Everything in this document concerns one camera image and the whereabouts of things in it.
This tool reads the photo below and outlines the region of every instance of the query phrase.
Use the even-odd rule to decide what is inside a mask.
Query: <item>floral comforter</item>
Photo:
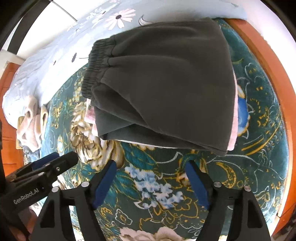
[[[287,138],[279,103],[266,74],[243,40],[224,20],[216,21],[229,43],[238,81],[239,134],[234,151],[225,157],[209,151],[102,141],[93,136],[91,125],[83,120],[86,100],[81,96],[81,83],[87,65],[48,104],[41,157],[71,150],[80,157],[75,167],[59,176],[62,189],[90,180],[109,159],[120,166],[104,204],[95,211],[107,240],[136,240],[139,235],[151,240],[196,238],[207,211],[197,205],[184,175],[188,160],[195,160],[202,171],[229,188],[249,185],[268,225],[275,218],[288,168]],[[115,24],[120,27],[121,23],[108,21],[109,28]],[[71,216],[79,233],[75,208]],[[230,217],[231,208],[227,210],[222,235],[227,235]]]

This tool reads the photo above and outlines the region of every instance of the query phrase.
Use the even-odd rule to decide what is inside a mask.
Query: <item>elastic waistband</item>
[[[111,57],[114,46],[113,37],[100,39],[94,43],[89,54],[89,65],[82,81],[81,93],[84,98],[92,99],[92,89],[96,83],[100,82],[109,67],[108,58]]]

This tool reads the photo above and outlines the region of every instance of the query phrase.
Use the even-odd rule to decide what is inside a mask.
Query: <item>blue gripper pad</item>
[[[210,204],[208,201],[207,190],[205,189],[205,186],[203,185],[202,181],[200,180],[199,176],[195,172],[194,167],[190,162],[186,163],[185,171],[190,181],[191,188],[198,199],[198,205],[204,206],[208,210]]]
[[[38,168],[41,168],[43,165],[51,162],[54,159],[57,159],[59,157],[59,154],[57,152],[53,152],[35,162],[32,163],[32,169],[37,170]]]
[[[112,161],[107,172],[103,176],[100,184],[98,185],[95,191],[95,199],[92,203],[93,208],[96,210],[98,206],[101,206],[104,202],[104,199],[110,189],[110,186],[115,178],[117,171],[116,162]]]

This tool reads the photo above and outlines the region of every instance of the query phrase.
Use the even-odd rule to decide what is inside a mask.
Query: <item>wooden bed frame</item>
[[[278,97],[283,114],[289,147],[289,167],[283,193],[283,200],[278,210],[270,235],[276,234],[289,221],[296,205],[296,96],[290,79],[276,54],[263,37],[246,21],[227,19],[227,23],[241,36],[266,72]],[[3,95],[8,90],[14,73],[19,65],[9,63],[0,79],[1,107]],[[15,149],[16,130],[10,126],[0,108],[0,119],[3,129],[2,160],[5,174],[23,165],[22,151]]]

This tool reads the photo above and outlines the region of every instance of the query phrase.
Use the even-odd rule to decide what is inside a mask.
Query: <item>metal screw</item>
[[[89,182],[83,182],[83,183],[81,183],[81,186],[84,187],[84,188],[86,188],[86,187],[89,186]]]
[[[217,188],[220,188],[222,186],[222,183],[220,182],[214,182],[214,186]]]
[[[52,192],[57,192],[59,190],[59,187],[53,187]]]
[[[251,188],[249,186],[245,186],[244,189],[247,191],[247,192],[250,192],[251,191]]]

